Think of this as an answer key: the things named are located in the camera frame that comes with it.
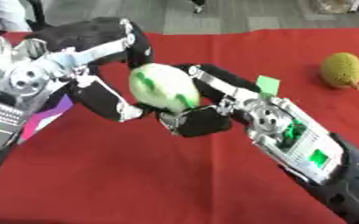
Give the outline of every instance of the green light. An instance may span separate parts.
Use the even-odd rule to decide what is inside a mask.
[[[313,155],[310,156],[309,160],[321,168],[327,162],[328,157],[321,150],[316,150]]]

